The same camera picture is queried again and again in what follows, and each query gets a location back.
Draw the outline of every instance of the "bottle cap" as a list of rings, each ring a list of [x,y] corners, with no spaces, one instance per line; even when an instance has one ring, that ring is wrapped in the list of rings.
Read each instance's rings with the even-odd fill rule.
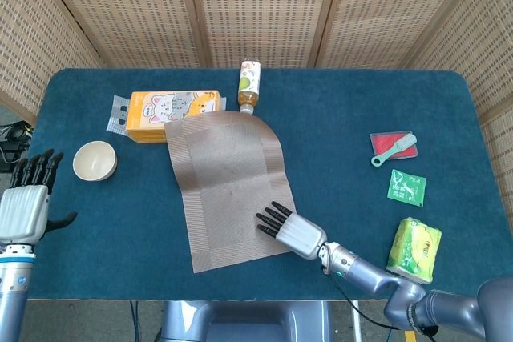
[[[245,103],[245,104],[241,104],[240,105],[240,112],[244,112],[245,114],[253,114],[253,111],[255,110],[255,108],[249,104],[249,103]]]

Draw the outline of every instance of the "yellow-green tissue pack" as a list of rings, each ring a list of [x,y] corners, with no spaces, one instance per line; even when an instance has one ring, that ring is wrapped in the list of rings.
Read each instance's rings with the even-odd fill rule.
[[[419,220],[406,218],[399,224],[386,269],[419,284],[433,281],[433,267],[442,232]]]

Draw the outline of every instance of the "table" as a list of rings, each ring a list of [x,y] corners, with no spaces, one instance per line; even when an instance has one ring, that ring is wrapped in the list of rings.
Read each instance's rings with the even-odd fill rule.
[[[65,157],[50,219],[76,210],[68,228],[37,246],[30,295],[44,299],[338,299],[318,261],[293,253],[192,273],[180,190],[165,144],[138,144],[105,130],[112,96],[132,91],[218,89],[236,110],[238,70],[80,70],[50,81],[30,154]],[[427,288],[474,295],[487,278],[513,273],[513,242],[462,77],[447,71],[268,70],[255,109],[281,140],[300,214],[383,268],[399,221],[442,230]],[[415,159],[370,165],[369,133],[412,130]],[[74,153],[105,140],[119,158],[101,183],[78,179]],[[397,168],[427,178],[424,207],[386,198]],[[367,296],[346,284],[354,299]]]

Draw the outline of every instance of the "metal robotic arm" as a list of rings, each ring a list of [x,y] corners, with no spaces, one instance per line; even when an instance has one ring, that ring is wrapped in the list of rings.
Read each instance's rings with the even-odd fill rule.
[[[385,316],[396,328],[433,336],[438,326],[458,329],[487,342],[513,340],[513,276],[488,280],[477,298],[431,290],[385,272],[343,248],[327,242],[324,230],[279,203],[265,208],[272,219],[256,216],[267,224],[257,225],[264,233],[282,242],[299,256],[321,259],[324,272],[358,286],[372,296],[385,288],[394,291],[385,306]]]
[[[48,203],[63,153],[20,159],[0,202],[0,341],[17,342],[35,261],[35,245],[77,214],[48,220]]]

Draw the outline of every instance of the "tissue pack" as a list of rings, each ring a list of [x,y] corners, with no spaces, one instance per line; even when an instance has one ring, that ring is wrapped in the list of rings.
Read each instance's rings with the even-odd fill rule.
[[[219,109],[216,90],[135,91],[128,110],[127,134],[139,143],[164,143],[164,123]]]
[[[434,260],[442,232],[419,220],[401,221],[390,250],[386,269],[420,284],[433,281]]]

